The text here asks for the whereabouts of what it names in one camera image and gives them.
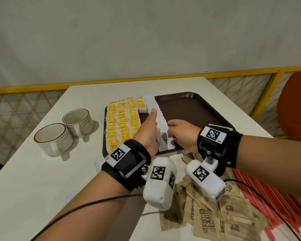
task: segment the brown mug rim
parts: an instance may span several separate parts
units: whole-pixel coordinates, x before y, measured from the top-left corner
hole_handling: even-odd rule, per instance
[[[39,133],[39,131],[40,131],[41,129],[44,129],[45,127],[48,127],[48,126],[54,125],[54,124],[61,124],[61,125],[63,125],[63,126],[65,127],[64,131],[62,132],[62,134],[60,134],[58,137],[56,137],[56,138],[54,138],[54,139],[52,139],[52,140],[45,141],[45,142],[41,142],[41,141],[36,140],[36,135],[37,135],[37,133]],[[51,124],[49,124],[49,125],[44,126],[44,127],[41,128],[41,129],[39,129],[39,130],[35,133],[35,135],[34,135],[34,137],[33,137],[33,140],[34,140],[35,142],[37,142],[37,143],[48,143],[48,142],[51,142],[51,141],[53,141],[53,140],[55,140],[55,139],[58,139],[61,135],[63,135],[64,132],[65,132],[66,129],[67,129],[67,126],[64,125],[63,123],[51,123]]]
[[[74,124],[76,124],[76,123],[80,123],[80,122],[86,120],[87,117],[85,117],[83,120],[81,120],[81,121],[79,121],[79,122],[75,122],[75,123],[66,123],[66,122],[64,121],[64,117],[65,117],[68,113],[70,113],[70,112],[72,112],[72,111],[79,110],[79,109],[81,109],[81,110],[86,110],[86,111],[88,112],[87,117],[89,117],[90,113],[89,113],[89,111],[88,111],[87,109],[84,109],[84,108],[77,108],[77,109],[74,109],[74,110],[71,110],[71,111],[67,112],[67,113],[63,116],[63,118],[62,118],[63,123],[66,124],[66,125],[74,125]]]

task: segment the yellow fence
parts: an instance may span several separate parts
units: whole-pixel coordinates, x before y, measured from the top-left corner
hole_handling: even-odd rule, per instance
[[[149,78],[0,88],[0,162],[5,164],[69,86],[204,76],[273,136],[276,103],[283,86],[301,66],[210,72]]]

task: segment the white mug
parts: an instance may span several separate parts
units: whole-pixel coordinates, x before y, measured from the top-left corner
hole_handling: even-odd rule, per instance
[[[33,140],[44,153],[51,156],[61,156],[73,142],[68,128],[62,123],[49,124],[39,129]]]
[[[94,124],[87,109],[75,109],[63,116],[63,123],[73,136],[84,137],[92,131]]]

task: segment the forearm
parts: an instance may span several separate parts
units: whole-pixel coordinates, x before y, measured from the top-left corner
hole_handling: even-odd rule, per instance
[[[98,173],[55,217],[92,201],[129,194],[110,175]],[[84,207],[51,226],[36,241],[99,241],[103,240],[126,202],[126,198]]]
[[[301,197],[301,142],[243,135],[236,168]]]

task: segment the chair backrest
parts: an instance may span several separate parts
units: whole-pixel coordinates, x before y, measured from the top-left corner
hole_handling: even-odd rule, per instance
[[[277,103],[278,123],[290,137],[301,141],[301,71],[285,84]]]

